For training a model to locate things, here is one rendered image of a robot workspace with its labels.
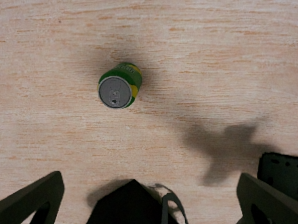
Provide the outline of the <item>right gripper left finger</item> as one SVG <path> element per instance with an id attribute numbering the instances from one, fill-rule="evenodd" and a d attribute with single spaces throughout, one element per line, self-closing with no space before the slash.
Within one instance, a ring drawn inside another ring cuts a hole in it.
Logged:
<path id="1" fill-rule="evenodd" d="M 61 171 L 55 170 L 0 200 L 0 224 L 54 224 L 65 185 Z"/>

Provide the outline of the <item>green and yellow drink can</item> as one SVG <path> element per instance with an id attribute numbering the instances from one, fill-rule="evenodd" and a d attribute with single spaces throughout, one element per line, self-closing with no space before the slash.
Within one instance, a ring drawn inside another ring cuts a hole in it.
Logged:
<path id="1" fill-rule="evenodd" d="M 121 63 L 106 72 L 97 86 L 100 101 L 110 109 L 124 109 L 136 99 L 142 84 L 142 73 L 132 63 Z"/>

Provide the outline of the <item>black fabric bag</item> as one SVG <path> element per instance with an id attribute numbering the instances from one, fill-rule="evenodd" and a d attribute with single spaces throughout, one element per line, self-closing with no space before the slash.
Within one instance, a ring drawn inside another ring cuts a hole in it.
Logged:
<path id="1" fill-rule="evenodd" d="M 97 201 L 86 224 L 178 224 L 168 214 L 173 201 L 188 220 L 181 201 L 173 192 L 162 197 L 162 207 L 135 181 Z"/>

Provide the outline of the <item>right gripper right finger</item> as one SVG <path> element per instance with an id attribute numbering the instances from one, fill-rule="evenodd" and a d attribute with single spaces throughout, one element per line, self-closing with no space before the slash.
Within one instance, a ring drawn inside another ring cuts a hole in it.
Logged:
<path id="1" fill-rule="evenodd" d="M 249 173 L 241 173 L 236 195 L 245 224 L 298 224 L 298 202 Z M 266 215 L 267 216 L 266 216 Z"/>

